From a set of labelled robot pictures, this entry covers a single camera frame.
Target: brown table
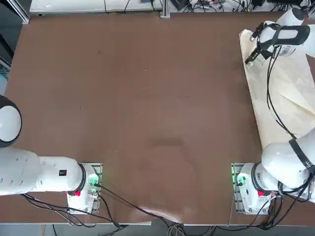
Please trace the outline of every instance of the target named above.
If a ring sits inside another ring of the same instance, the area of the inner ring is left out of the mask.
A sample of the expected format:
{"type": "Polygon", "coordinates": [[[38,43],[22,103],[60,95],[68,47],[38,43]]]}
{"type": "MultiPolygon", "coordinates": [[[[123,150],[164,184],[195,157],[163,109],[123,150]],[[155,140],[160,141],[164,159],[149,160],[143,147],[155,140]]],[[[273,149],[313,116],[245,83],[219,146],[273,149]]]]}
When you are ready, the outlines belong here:
{"type": "MultiPolygon", "coordinates": [[[[6,91],[23,116],[14,146],[101,162],[102,184],[140,207],[184,223],[228,224],[230,164],[257,162],[262,152],[238,34],[278,17],[33,17],[6,91]]],[[[151,219],[103,195],[116,221],[151,219]]],[[[64,193],[35,196],[66,205],[64,193]]],[[[0,222],[63,222],[21,196],[0,197],[0,208],[0,222]]],[[[315,225],[314,211],[297,204],[282,224],[315,225]]],[[[233,210],[232,224],[251,221],[233,210]]]]}

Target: cable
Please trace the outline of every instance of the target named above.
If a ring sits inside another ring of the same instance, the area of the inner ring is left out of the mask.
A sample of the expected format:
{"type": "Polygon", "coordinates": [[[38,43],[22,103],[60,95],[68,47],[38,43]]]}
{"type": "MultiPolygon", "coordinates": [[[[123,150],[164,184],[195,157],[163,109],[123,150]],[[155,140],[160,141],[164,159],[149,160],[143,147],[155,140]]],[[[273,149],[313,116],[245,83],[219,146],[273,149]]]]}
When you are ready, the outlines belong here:
{"type": "Polygon", "coordinates": [[[280,53],[280,50],[281,50],[281,46],[278,46],[274,49],[273,53],[272,53],[272,56],[270,58],[270,61],[269,61],[269,65],[268,65],[268,70],[267,70],[267,106],[268,106],[268,109],[269,111],[271,112],[271,108],[274,112],[274,114],[276,115],[277,118],[275,118],[276,122],[278,123],[278,125],[283,128],[293,139],[296,139],[295,135],[293,133],[291,133],[288,128],[285,126],[285,124],[282,122],[282,120],[280,119],[278,113],[276,112],[276,109],[272,103],[272,100],[271,100],[271,96],[270,96],[270,92],[269,92],[269,84],[270,84],[270,76],[271,76],[271,71],[272,71],[272,68],[279,56],[279,53],[280,53]]]}
{"type": "Polygon", "coordinates": [[[75,225],[75,226],[84,226],[84,227],[86,227],[86,228],[94,228],[94,227],[95,227],[95,225],[93,225],[93,226],[85,225],[85,224],[84,224],[82,221],[80,221],[75,215],[73,215],[73,214],[71,214],[71,213],[69,213],[69,212],[66,212],[66,211],[64,211],[64,210],[54,209],[54,208],[52,208],[52,207],[50,207],[50,206],[48,206],[48,205],[46,205],[47,207],[39,206],[39,205],[37,205],[37,204],[35,204],[35,203],[32,202],[33,198],[29,199],[29,198],[27,198],[27,197],[25,197],[25,196],[24,196],[24,198],[25,198],[25,200],[27,200],[30,204],[32,204],[33,206],[35,206],[35,207],[37,207],[37,208],[54,211],[55,213],[59,214],[59,215],[62,216],[65,220],[67,220],[68,222],[72,223],[72,224],[75,225]],[[60,212],[72,216],[72,217],[75,218],[80,224],[73,222],[73,221],[70,220],[68,217],[62,215],[60,212]]]}
{"type": "Polygon", "coordinates": [[[184,13],[185,10],[188,8],[188,6],[191,4],[191,1],[192,1],[192,0],[190,0],[189,3],[186,5],[185,9],[183,10],[183,13],[184,13]]]}
{"type": "Polygon", "coordinates": [[[215,227],[209,226],[207,231],[200,235],[188,235],[181,226],[182,224],[180,223],[170,226],[167,230],[166,236],[169,236],[172,233],[173,229],[176,229],[175,236],[177,235],[177,232],[179,232],[182,236],[211,236],[214,233],[213,231],[215,231],[215,227]]]}
{"type": "Polygon", "coordinates": [[[87,214],[87,215],[92,215],[92,216],[95,216],[97,218],[100,218],[100,219],[104,219],[104,220],[107,220],[107,221],[110,221],[111,223],[113,223],[110,219],[106,218],[106,217],[103,217],[103,216],[100,216],[100,215],[95,215],[93,213],[89,213],[89,212],[85,212],[83,210],[79,210],[79,209],[75,209],[75,208],[72,208],[72,207],[67,207],[67,206],[57,206],[57,205],[54,205],[54,204],[50,204],[50,203],[46,203],[44,201],[41,201],[41,200],[37,200],[37,199],[31,199],[32,201],[34,202],[37,202],[37,203],[40,203],[40,204],[44,204],[44,205],[48,205],[50,207],[54,207],[54,208],[61,208],[61,209],[67,209],[67,210],[74,210],[74,211],[78,211],[78,212],[81,212],[81,213],[84,213],[84,214],[87,214]]]}
{"type": "Polygon", "coordinates": [[[248,12],[248,7],[250,6],[252,0],[250,0],[250,2],[248,2],[248,0],[246,0],[246,12],[248,12]]]}
{"type": "MultiPolygon", "coordinates": [[[[280,186],[279,186],[279,191],[280,191],[283,195],[286,195],[286,196],[288,196],[288,197],[294,199],[294,197],[291,196],[291,195],[289,195],[289,193],[297,193],[300,189],[302,189],[302,188],[305,186],[305,184],[308,185],[307,181],[306,181],[304,184],[302,184],[300,187],[298,187],[298,188],[296,188],[296,189],[293,189],[293,190],[291,190],[291,191],[283,191],[283,187],[284,187],[284,186],[283,186],[283,184],[280,184],[280,186]]],[[[303,200],[297,199],[297,201],[300,202],[300,203],[307,202],[308,200],[309,200],[309,198],[303,199],[303,200]]]]}
{"type": "Polygon", "coordinates": [[[278,3],[275,5],[275,7],[274,7],[274,8],[272,8],[272,9],[271,9],[271,11],[273,11],[274,9],[276,9],[276,7],[277,7],[277,6],[279,6],[279,4],[278,4],[278,3]]]}
{"type": "Polygon", "coordinates": [[[224,7],[223,7],[223,5],[222,5],[220,0],[219,0],[219,3],[220,3],[220,8],[222,9],[222,12],[224,12],[224,7]]]}
{"type": "Polygon", "coordinates": [[[147,214],[147,215],[150,215],[150,216],[153,216],[153,217],[156,217],[156,218],[160,219],[161,221],[163,221],[163,222],[167,225],[168,228],[170,227],[170,226],[168,225],[168,223],[164,220],[163,217],[161,217],[161,216],[159,216],[159,215],[155,215],[155,214],[153,214],[153,213],[150,213],[150,212],[148,212],[148,211],[146,211],[146,210],[144,210],[144,209],[142,209],[142,208],[140,208],[140,207],[138,207],[138,206],[136,206],[136,205],[134,205],[134,204],[128,202],[127,200],[125,200],[125,199],[122,198],[121,196],[117,195],[117,194],[114,193],[113,191],[109,190],[108,188],[103,187],[103,186],[100,185],[100,184],[95,183],[94,186],[106,190],[107,192],[113,194],[114,196],[116,196],[117,198],[119,198],[120,200],[122,200],[123,202],[125,202],[125,203],[127,203],[128,205],[132,206],[133,208],[136,208],[137,210],[139,210],[139,211],[141,211],[141,212],[143,212],[143,213],[145,213],[145,214],[147,214]]]}
{"type": "Polygon", "coordinates": [[[216,230],[217,230],[217,226],[214,226],[214,229],[213,229],[212,233],[209,236],[212,236],[215,233],[216,230]]]}
{"type": "Polygon", "coordinates": [[[129,4],[129,2],[130,2],[130,0],[128,0],[127,4],[126,4],[126,6],[125,6],[124,13],[126,12],[126,9],[127,9],[127,6],[128,6],[128,4],[129,4]]]}
{"type": "Polygon", "coordinates": [[[280,197],[280,196],[277,195],[277,196],[272,197],[270,200],[267,200],[267,201],[264,203],[264,205],[262,205],[261,209],[258,211],[258,213],[257,213],[256,217],[254,218],[254,220],[253,220],[249,225],[245,226],[245,228],[235,229],[235,230],[225,229],[225,228],[222,228],[222,227],[220,227],[220,226],[218,226],[218,228],[221,229],[221,230],[225,230],[225,231],[241,231],[241,230],[249,229],[250,227],[253,226],[253,224],[255,223],[255,221],[256,221],[256,219],[257,219],[257,217],[259,216],[259,213],[263,210],[263,208],[265,207],[265,205],[266,205],[268,202],[271,202],[271,201],[274,200],[275,198],[279,198],[279,197],[280,197]]]}
{"type": "Polygon", "coordinates": [[[204,4],[202,3],[201,6],[202,6],[202,8],[203,8],[203,11],[206,13],[206,9],[205,9],[205,7],[204,7],[203,5],[204,5],[204,4]]]}
{"type": "MultiPolygon", "coordinates": [[[[206,232],[204,232],[204,233],[202,233],[200,235],[197,235],[197,236],[207,236],[211,232],[211,230],[213,230],[213,229],[214,229],[213,226],[209,226],[209,228],[207,229],[206,232]]],[[[187,235],[184,230],[183,230],[183,232],[184,232],[185,236],[196,236],[196,235],[187,235]]]]}
{"type": "Polygon", "coordinates": [[[113,220],[112,214],[110,213],[109,206],[108,206],[106,200],[105,200],[101,195],[99,195],[99,197],[100,197],[100,198],[102,199],[102,201],[105,203],[108,216],[109,216],[110,220],[113,222],[113,225],[114,225],[116,228],[120,228],[121,226],[113,220]]]}
{"type": "Polygon", "coordinates": [[[105,7],[105,13],[107,14],[107,10],[106,10],[106,1],[104,0],[104,7],[105,7]]]}
{"type": "Polygon", "coordinates": [[[209,7],[214,9],[216,13],[218,12],[213,6],[209,5],[209,7]]]}
{"type": "Polygon", "coordinates": [[[56,233],[55,225],[54,225],[54,224],[53,224],[53,230],[54,230],[55,236],[58,236],[57,233],[56,233]]]}
{"type": "Polygon", "coordinates": [[[232,0],[232,1],[238,3],[238,6],[237,6],[237,9],[236,9],[236,10],[238,10],[238,8],[239,8],[240,6],[242,6],[243,10],[245,11],[245,8],[244,8],[244,6],[242,5],[241,0],[240,0],[240,1],[232,0]]]}
{"type": "Polygon", "coordinates": [[[109,233],[106,233],[106,234],[100,235],[100,236],[112,236],[113,234],[119,232],[120,230],[125,229],[126,227],[127,227],[127,226],[125,226],[125,227],[120,227],[120,228],[118,228],[118,229],[116,229],[116,230],[114,230],[114,231],[112,231],[112,232],[109,232],[109,233]]]}
{"type": "Polygon", "coordinates": [[[11,49],[11,47],[9,46],[9,44],[6,42],[6,40],[4,39],[4,37],[2,36],[2,34],[0,34],[0,45],[3,46],[3,48],[5,49],[5,51],[8,53],[8,55],[11,57],[11,59],[14,56],[14,52],[11,49]]]}
{"type": "Polygon", "coordinates": [[[153,11],[156,11],[155,8],[154,8],[154,6],[153,6],[153,0],[150,0],[150,3],[151,3],[151,6],[152,6],[153,11]]]}
{"type": "Polygon", "coordinates": [[[267,219],[264,223],[262,223],[262,224],[260,224],[260,225],[257,225],[256,228],[260,228],[260,229],[262,229],[262,230],[268,230],[269,227],[271,227],[271,226],[274,225],[274,222],[275,222],[276,218],[278,217],[279,213],[280,213],[281,210],[282,210],[282,206],[283,206],[283,202],[284,202],[284,199],[283,199],[282,196],[280,196],[280,200],[281,200],[281,201],[280,201],[280,205],[279,205],[279,207],[278,207],[277,212],[275,212],[277,199],[274,200],[274,205],[273,205],[273,208],[272,208],[272,209],[273,209],[273,212],[274,212],[274,216],[271,218],[271,220],[269,221],[269,219],[270,219],[270,215],[269,215],[269,216],[268,216],[268,219],[267,219]]]}
{"type": "MultiPolygon", "coordinates": [[[[310,183],[314,178],[314,174],[310,174],[308,180],[307,180],[307,183],[310,183]]],[[[307,185],[305,185],[302,190],[300,191],[299,195],[294,199],[294,201],[292,202],[292,204],[290,205],[290,207],[288,208],[288,210],[285,212],[285,214],[281,217],[280,220],[277,221],[277,223],[275,223],[274,225],[270,226],[268,228],[269,229],[272,229],[273,227],[275,227],[276,225],[278,225],[288,214],[289,212],[291,211],[291,209],[293,208],[294,204],[296,203],[297,199],[301,197],[301,195],[303,194],[303,192],[305,191],[305,189],[307,188],[307,185]]]]}

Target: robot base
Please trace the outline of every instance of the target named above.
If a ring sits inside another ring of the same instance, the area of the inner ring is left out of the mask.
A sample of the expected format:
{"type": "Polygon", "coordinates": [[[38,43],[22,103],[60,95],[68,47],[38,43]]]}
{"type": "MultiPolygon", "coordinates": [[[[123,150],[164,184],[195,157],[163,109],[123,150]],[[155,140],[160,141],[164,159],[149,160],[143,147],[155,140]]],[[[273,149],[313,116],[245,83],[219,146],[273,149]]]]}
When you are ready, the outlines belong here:
{"type": "MultiPolygon", "coordinates": [[[[234,185],[234,202],[236,211],[239,213],[257,215],[266,201],[270,201],[271,196],[259,196],[254,188],[251,178],[253,163],[233,163],[232,176],[234,185]]],[[[259,215],[267,215],[270,202],[260,211],[259,215]]]]}
{"type": "MultiPolygon", "coordinates": [[[[76,192],[74,196],[67,194],[68,207],[82,210],[88,213],[98,212],[99,210],[99,198],[100,188],[94,186],[94,183],[101,183],[102,177],[102,164],[82,163],[86,171],[86,181],[83,189],[80,192],[76,192]]],[[[80,211],[68,210],[71,214],[83,214],[80,211]]]]}

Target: black cable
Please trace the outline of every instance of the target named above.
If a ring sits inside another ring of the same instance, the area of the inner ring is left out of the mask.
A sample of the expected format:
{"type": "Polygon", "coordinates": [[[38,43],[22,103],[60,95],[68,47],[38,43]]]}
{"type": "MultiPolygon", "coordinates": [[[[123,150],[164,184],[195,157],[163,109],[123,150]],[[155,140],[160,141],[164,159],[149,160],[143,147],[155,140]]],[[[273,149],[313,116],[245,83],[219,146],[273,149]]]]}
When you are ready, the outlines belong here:
{"type": "Polygon", "coordinates": [[[53,230],[54,230],[54,234],[55,236],[58,236],[57,233],[56,233],[56,230],[55,230],[55,225],[53,224],[53,230]]]}
{"type": "Polygon", "coordinates": [[[191,9],[191,12],[194,12],[194,10],[196,9],[196,5],[198,4],[198,1],[193,5],[192,9],[191,9]]]}
{"type": "Polygon", "coordinates": [[[61,209],[78,211],[78,212],[81,212],[81,213],[84,213],[84,214],[87,214],[87,215],[91,215],[91,216],[95,216],[97,218],[104,219],[104,220],[107,220],[107,221],[113,223],[110,219],[108,219],[106,217],[103,217],[103,216],[100,216],[100,215],[95,215],[95,214],[89,213],[89,212],[85,212],[83,210],[79,210],[79,209],[75,209],[75,208],[67,207],[67,206],[57,206],[57,205],[46,203],[44,201],[40,201],[40,200],[37,200],[37,199],[31,199],[31,200],[34,201],[34,202],[40,203],[40,204],[48,205],[48,206],[53,207],[53,208],[61,208],[61,209]]]}
{"type": "Polygon", "coordinates": [[[219,3],[220,3],[220,7],[221,7],[222,11],[224,12],[224,6],[222,5],[220,0],[219,0],[219,3]]]}
{"type": "Polygon", "coordinates": [[[202,6],[202,8],[203,8],[203,11],[206,13],[206,9],[205,9],[205,7],[204,7],[203,5],[204,5],[204,4],[202,3],[201,6],[202,6]]]}
{"type": "MultiPolygon", "coordinates": [[[[314,178],[314,174],[310,174],[308,180],[307,180],[307,183],[309,184],[314,178]]],[[[272,229],[273,227],[275,227],[276,225],[280,224],[280,222],[289,214],[289,212],[292,210],[294,204],[296,203],[297,199],[301,197],[301,195],[303,194],[303,192],[305,191],[305,189],[307,188],[308,185],[305,185],[302,190],[300,191],[299,195],[294,199],[294,201],[292,202],[292,204],[290,205],[290,207],[288,208],[288,210],[285,212],[285,214],[280,218],[280,220],[277,221],[277,223],[275,223],[274,225],[270,226],[268,228],[269,229],[272,229]]]]}
{"type": "Polygon", "coordinates": [[[107,10],[106,10],[106,2],[104,0],[104,7],[105,7],[105,13],[107,14],[107,10]]]}
{"type": "Polygon", "coordinates": [[[5,49],[5,51],[8,53],[8,55],[11,57],[11,59],[14,56],[14,52],[11,49],[11,47],[9,46],[9,44],[6,42],[6,40],[4,39],[4,37],[2,36],[2,34],[0,34],[0,45],[3,46],[3,48],[5,49]]]}
{"type": "Polygon", "coordinates": [[[116,196],[117,198],[119,198],[120,200],[122,200],[123,202],[127,203],[128,205],[132,206],[133,208],[136,208],[137,210],[141,211],[142,213],[145,213],[145,214],[147,214],[147,215],[150,215],[150,216],[153,216],[153,217],[156,217],[156,218],[160,219],[161,221],[164,222],[165,225],[167,225],[168,228],[170,227],[163,217],[161,217],[161,216],[159,216],[159,215],[155,215],[155,214],[153,214],[153,213],[150,213],[150,212],[148,212],[148,211],[146,211],[146,210],[144,210],[144,209],[142,209],[142,208],[140,208],[140,207],[138,207],[138,206],[136,206],[136,205],[134,205],[134,204],[128,202],[126,199],[122,198],[121,196],[117,195],[117,194],[114,193],[113,191],[109,190],[108,188],[103,187],[103,186],[100,185],[100,184],[95,183],[94,186],[106,190],[107,192],[113,194],[114,196],[116,196]]]}
{"type": "Polygon", "coordinates": [[[250,2],[248,2],[248,0],[246,0],[246,12],[248,12],[248,7],[250,6],[252,0],[250,0],[250,2]]]}
{"type": "Polygon", "coordinates": [[[185,10],[188,8],[188,6],[190,5],[192,0],[189,1],[189,3],[186,5],[185,9],[183,10],[183,13],[185,12],[185,10]]]}
{"type": "MultiPolygon", "coordinates": [[[[274,210],[274,211],[276,210],[276,200],[277,200],[277,198],[276,198],[275,201],[274,201],[274,206],[273,206],[273,210],[274,210]]],[[[262,230],[268,230],[269,227],[271,227],[271,226],[273,227],[276,218],[278,217],[279,213],[280,213],[281,210],[282,210],[283,202],[284,202],[284,199],[283,199],[283,197],[281,197],[281,198],[280,198],[280,205],[279,205],[279,207],[278,207],[278,210],[277,210],[277,212],[274,213],[274,216],[271,218],[270,221],[269,221],[269,219],[270,219],[270,215],[269,215],[268,219],[267,219],[264,223],[262,223],[262,224],[260,224],[260,225],[257,225],[257,226],[255,226],[255,227],[256,227],[256,228],[260,228],[260,229],[262,229],[262,230]]]]}
{"type": "Polygon", "coordinates": [[[209,7],[214,9],[216,13],[218,12],[213,6],[209,5],[209,7]]]}
{"type": "Polygon", "coordinates": [[[130,2],[130,0],[128,0],[127,4],[126,4],[126,6],[125,6],[124,13],[126,12],[126,9],[127,9],[127,6],[128,6],[128,4],[129,4],[129,2],[130,2]]]}
{"type": "Polygon", "coordinates": [[[73,215],[73,214],[71,214],[71,213],[69,213],[69,212],[66,212],[66,211],[64,211],[64,210],[54,209],[53,207],[48,208],[48,207],[44,207],[44,206],[39,206],[39,205],[37,205],[37,204],[35,204],[35,203],[32,202],[33,199],[26,198],[25,196],[24,196],[24,198],[25,198],[25,200],[27,200],[30,204],[32,204],[34,207],[37,207],[37,208],[40,208],[40,209],[51,210],[51,211],[54,211],[54,212],[56,212],[56,213],[59,212],[59,214],[61,214],[60,212],[62,212],[62,213],[64,213],[64,214],[67,214],[67,215],[72,216],[72,217],[75,218],[80,224],[73,222],[73,221],[70,220],[68,217],[66,217],[66,216],[64,216],[64,215],[61,214],[61,216],[62,216],[63,218],[65,218],[68,222],[70,222],[71,224],[73,224],[73,225],[75,225],[75,226],[84,226],[84,227],[86,227],[86,228],[94,228],[94,227],[95,227],[95,225],[90,226],[90,225],[84,224],[84,223],[83,223],[82,221],[80,221],[75,215],[73,215]]]}
{"type": "Polygon", "coordinates": [[[120,227],[120,228],[118,228],[118,229],[116,229],[116,230],[114,230],[114,231],[112,231],[112,232],[109,232],[109,233],[106,233],[106,234],[100,235],[100,236],[112,236],[113,234],[119,232],[120,230],[125,229],[126,227],[120,227]]]}
{"type": "Polygon", "coordinates": [[[222,227],[220,227],[220,226],[218,226],[218,228],[221,229],[221,230],[225,230],[225,231],[241,231],[241,230],[249,229],[250,227],[253,226],[253,224],[255,223],[255,221],[256,221],[257,217],[259,216],[260,212],[263,210],[263,208],[265,207],[265,205],[266,205],[268,202],[269,202],[269,201],[266,201],[266,202],[264,203],[264,205],[262,205],[261,209],[260,209],[260,210],[258,211],[258,213],[256,214],[254,220],[253,220],[249,225],[245,226],[245,228],[234,229],[234,230],[225,229],[225,228],[222,228],[222,227]]]}
{"type": "Polygon", "coordinates": [[[232,0],[232,1],[238,3],[238,6],[237,6],[237,9],[236,9],[236,10],[238,10],[238,8],[239,8],[240,6],[242,6],[243,10],[245,10],[245,8],[243,7],[243,5],[242,5],[242,3],[241,3],[241,0],[240,0],[240,1],[232,0]]]}
{"type": "MultiPolygon", "coordinates": [[[[298,190],[283,191],[283,184],[280,185],[280,191],[283,193],[283,195],[286,195],[286,196],[288,196],[288,197],[290,197],[290,198],[292,198],[292,199],[294,199],[294,197],[291,196],[291,195],[289,195],[288,193],[296,193],[296,192],[298,192],[298,190]]],[[[297,199],[297,201],[300,202],[300,203],[307,202],[308,200],[309,200],[309,198],[303,199],[303,200],[297,199]]]]}
{"type": "Polygon", "coordinates": [[[120,228],[121,226],[120,226],[118,223],[116,223],[116,222],[114,221],[114,219],[113,219],[113,217],[112,217],[112,214],[110,213],[109,206],[108,206],[106,200],[105,200],[101,195],[99,195],[99,197],[100,197],[100,198],[102,199],[102,201],[105,203],[108,216],[109,216],[110,220],[113,222],[113,225],[114,225],[116,228],[120,228]]]}
{"type": "Polygon", "coordinates": [[[209,226],[209,228],[206,230],[206,232],[204,232],[204,233],[202,233],[202,234],[199,234],[199,235],[188,235],[188,234],[184,231],[184,229],[183,229],[182,227],[180,227],[180,228],[182,229],[182,231],[183,231],[183,233],[184,233],[185,236],[206,236],[207,233],[209,233],[209,232],[211,231],[212,226],[209,226]]]}
{"type": "Polygon", "coordinates": [[[277,4],[275,5],[275,7],[271,9],[271,11],[273,11],[274,9],[276,9],[276,7],[277,7],[278,5],[279,5],[279,4],[277,3],[277,4]]]}
{"type": "Polygon", "coordinates": [[[293,133],[291,133],[288,128],[285,126],[285,124],[282,122],[281,118],[279,117],[273,103],[272,103],[272,100],[271,100],[271,96],[270,96],[270,92],[269,92],[269,84],[270,84],[270,76],[271,76],[271,71],[272,71],[272,68],[279,56],[279,53],[280,53],[280,50],[281,50],[281,46],[278,46],[278,47],[275,47],[273,53],[272,53],[272,56],[270,58],[270,61],[269,61],[269,65],[268,65],[268,70],[267,70],[267,106],[268,106],[268,109],[271,111],[271,108],[274,112],[274,114],[276,115],[277,119],[276,122],[278,123],[278,125],[280,127],[282,127],[293,139],[296,139],[295,135],[293,133]]]}
{"type": "Polygon", "coordinates": [[[153,11],[156,11],[155,8],[154,8],[154,6],[153,6],[153,0],[150,0],[150,3],[151,3],[151,6],[152,6],[153,11]]]}
{"type": "Polygon", "coordinates": [[[212,236],[212,235],[214,235],[214,233],[215,233],[215,231],[217,230],[217,226],[215,226],[215,229],[212,231],[212,233],[210,234],[210,235],[208,235],[208,236],[212,236]]]}

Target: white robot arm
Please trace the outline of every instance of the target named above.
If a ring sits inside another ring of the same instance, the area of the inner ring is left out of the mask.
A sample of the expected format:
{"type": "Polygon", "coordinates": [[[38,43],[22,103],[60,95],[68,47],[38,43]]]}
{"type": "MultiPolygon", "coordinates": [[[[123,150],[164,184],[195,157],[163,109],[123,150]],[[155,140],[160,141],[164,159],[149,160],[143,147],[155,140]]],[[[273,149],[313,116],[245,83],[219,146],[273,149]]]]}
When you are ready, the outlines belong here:
{"type": "MultiPolygon", "coordinates": [[[[277,46],[281,46],[279,56],[289,56],[299,47],[315,57],[315,25],[302,23],[303,13],[297,8],[286,12],[276,23],[261,23],[251,38],[257,38],[257,48],[245,63],[254,61],[259,54],[268,59],[277,46]]],[[[242,167],[236,182],[246,214],[257,214],[263,206],[266,210],[272,192],[295,197],[301,193],[301,198],[315,203],[314,180],[310,179],[315,173],[314,143],[315,128],[297,140],[270,144],[263,151],[261,163],[246,163],[242,167]]]]}
{"type": "Polygon", "coordinates": [[[278,46],[281,46],[279,56],[291,55],[299,47],[315,57],[315,25],[302,26],[303,21],[303,12],[292,8],[277,22],[261,23],[251,37],[251,41],[257,38],[257,47],[245,63],[254,61],[258,55],[268,59],[278,46]]]}
{"type": "Polygon", "coordinates": [[[0,196],[67,192],[68,206],[91,213],[98,208],[100,178],[90,164],[67,157],[37,156],[9,147],[22,129],[17,106],[0,95],[0,196]]]}

